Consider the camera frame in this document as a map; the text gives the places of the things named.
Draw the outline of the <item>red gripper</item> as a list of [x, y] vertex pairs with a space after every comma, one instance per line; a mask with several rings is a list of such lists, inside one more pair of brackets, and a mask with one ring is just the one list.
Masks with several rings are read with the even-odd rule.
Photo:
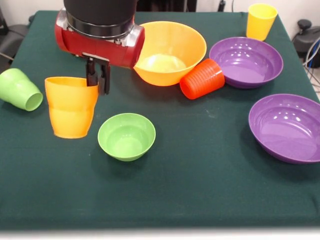
[[[108, 95], [110, 91], [110, 64], [133, 68], [145, 41], [144, 27], [136, 24], [133, 24], [127, 35], [116, 39], [94, 38], [81, 34], [69, 24], [65, 8], [57, 15], [54, 34], [61, 50], [80, 57], [90, 57], [86, 60], [86, 85], [98, 85], [101, 96]], [[100, 64], [99, 79], [94, 59], [105, 60]]]

